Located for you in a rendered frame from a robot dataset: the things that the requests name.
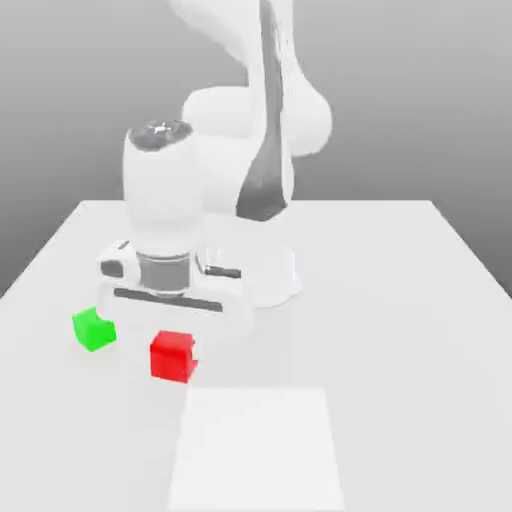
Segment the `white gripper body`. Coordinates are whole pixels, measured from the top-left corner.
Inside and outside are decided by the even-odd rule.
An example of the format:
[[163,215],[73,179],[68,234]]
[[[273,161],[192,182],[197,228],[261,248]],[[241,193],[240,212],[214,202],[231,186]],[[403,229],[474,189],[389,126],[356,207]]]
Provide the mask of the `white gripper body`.
[[241,288],[226,282],[195,285],[181,296],[105,282],[97,294],[100,318],[123,330],[145,328],[188,333],[200,344],[237,341],[250,334],[253,308]]

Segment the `small red cube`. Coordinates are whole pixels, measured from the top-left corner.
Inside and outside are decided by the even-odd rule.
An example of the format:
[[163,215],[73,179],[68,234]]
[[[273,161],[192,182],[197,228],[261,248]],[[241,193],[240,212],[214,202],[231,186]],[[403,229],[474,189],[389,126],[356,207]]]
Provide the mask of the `small red cube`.
[[198,361],[193,356],[195,340],[189,333],[161,330],[150,345],[151,375],[188,383]]

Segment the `small green cube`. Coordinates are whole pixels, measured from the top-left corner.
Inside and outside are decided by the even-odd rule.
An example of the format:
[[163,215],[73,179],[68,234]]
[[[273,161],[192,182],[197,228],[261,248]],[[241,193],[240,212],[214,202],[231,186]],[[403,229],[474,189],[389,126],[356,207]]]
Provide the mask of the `small green cube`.
[[78,342],[89,352],[94,352],[117,339],[115,324],[100,318],[91,307],[72,316]]

